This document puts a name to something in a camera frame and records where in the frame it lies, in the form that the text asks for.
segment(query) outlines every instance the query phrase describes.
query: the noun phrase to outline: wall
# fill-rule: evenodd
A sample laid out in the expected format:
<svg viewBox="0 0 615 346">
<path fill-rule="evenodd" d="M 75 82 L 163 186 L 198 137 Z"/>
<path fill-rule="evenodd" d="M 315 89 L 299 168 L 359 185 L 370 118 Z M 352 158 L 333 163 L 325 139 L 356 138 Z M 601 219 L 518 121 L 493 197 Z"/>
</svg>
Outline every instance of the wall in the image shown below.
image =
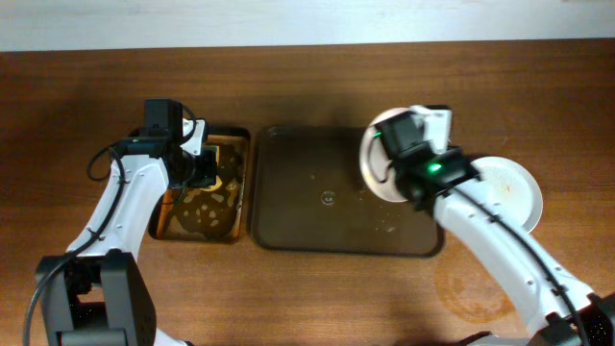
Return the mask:
<svg viewBox="0 0 615 346">
<path fill-rule="evenodd" d="M 614 0 L 0 0 L 0 50 L 615 37 Z"/>
</svg>

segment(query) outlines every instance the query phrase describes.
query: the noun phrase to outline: white plate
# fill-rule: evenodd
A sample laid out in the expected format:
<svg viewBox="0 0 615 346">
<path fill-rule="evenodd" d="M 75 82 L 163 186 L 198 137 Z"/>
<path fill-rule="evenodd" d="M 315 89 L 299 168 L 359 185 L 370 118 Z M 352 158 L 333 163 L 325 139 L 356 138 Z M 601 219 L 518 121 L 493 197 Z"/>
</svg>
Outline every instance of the white plate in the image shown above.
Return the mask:
<svg viewBox="0 0 615 346">
<path fill-rule="evenodd" d="M 531 232 L 542 215 L 542 193 L 536 180 L 521 164 L 505 158 L 486 157 L 472 161 L 495 197 L 513 220 Z"/>
</svg>

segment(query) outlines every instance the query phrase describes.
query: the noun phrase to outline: green led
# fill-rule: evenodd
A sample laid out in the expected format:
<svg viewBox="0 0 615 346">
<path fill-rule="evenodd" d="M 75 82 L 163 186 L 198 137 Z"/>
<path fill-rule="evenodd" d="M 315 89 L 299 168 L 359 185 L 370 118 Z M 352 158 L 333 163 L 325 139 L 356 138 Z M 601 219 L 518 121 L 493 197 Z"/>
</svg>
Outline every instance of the green led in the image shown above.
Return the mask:
<svg viewBox="0 0 615 346">
<path fill-rule="evenodd" d="M 428 167 L 428 170 L 430 171 L 430 173 L 435 173 L 435 172 L 437 172 L 440 168 L 442 168 L 442 164 L 440 164 L 440 163 L 432 163 L 432 164 L 430 164 L 430 166 Z"/>
</svg>

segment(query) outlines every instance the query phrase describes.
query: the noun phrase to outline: wooden table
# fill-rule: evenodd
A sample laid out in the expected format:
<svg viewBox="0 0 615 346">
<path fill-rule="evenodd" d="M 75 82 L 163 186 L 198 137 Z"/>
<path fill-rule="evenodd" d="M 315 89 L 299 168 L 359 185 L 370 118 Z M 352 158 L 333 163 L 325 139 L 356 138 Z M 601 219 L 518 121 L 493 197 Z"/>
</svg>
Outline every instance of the wooden table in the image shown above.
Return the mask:
<svg viewBox="0 0 615 346">
<path fill-rule="evenodd" d="M 599 294 L 615 290 L 615 40 L 0 54 L 0 76 L 3 344 L 20 343 L 38 261 L 65 250 L 102 193 L 87 161 L 141 124 L 149 97 L 252 134 L 365 126 L 389 108 L 448 104 L 455 144 L 518 161 L 540 184 L 533 235 Z M 161 328 L 197 345 L 526 334 L 451 235 L 433 259 L 400 259 L 271 252 L 247 231 L 244 222 L 230 246 L 146 236 L 139 267 Z M 39 311 L 32 335 L 45 344 Z"/>
</svg>

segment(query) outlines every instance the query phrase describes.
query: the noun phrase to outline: wood grain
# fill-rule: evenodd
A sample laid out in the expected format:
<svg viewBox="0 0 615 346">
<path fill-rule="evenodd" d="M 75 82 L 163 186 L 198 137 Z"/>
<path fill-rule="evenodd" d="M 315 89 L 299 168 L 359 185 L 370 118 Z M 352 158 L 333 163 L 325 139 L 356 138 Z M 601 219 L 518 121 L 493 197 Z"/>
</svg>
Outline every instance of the wood grain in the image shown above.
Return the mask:
<svg viewBox="0 0 615 346">
<path fill-rule="evenodd" d="M 599 294 L 610 293 L 614 43 L 1 54 L 0 339 L 20 342 L 40 257 L 65 250 L 102 193 L 86 178 L 87 161 L 141 123 L 148 97 L 181 100 L 212 124 L 252 134 L 275 124 L 364 126 L 392 107 L 446 103 L 455 144 L 518 161 L 541 185 L 545 209 L 533 235 Z M 246 225 L 230 246 L 146 236 L 139 267 L 161 328 L 197 345 L 525 335 L 500 289 L 451 235 L 436 258 L 397 259 L 266 251 Z M 38 313 L 33 344 L 45 341 Z"/>
</svg>

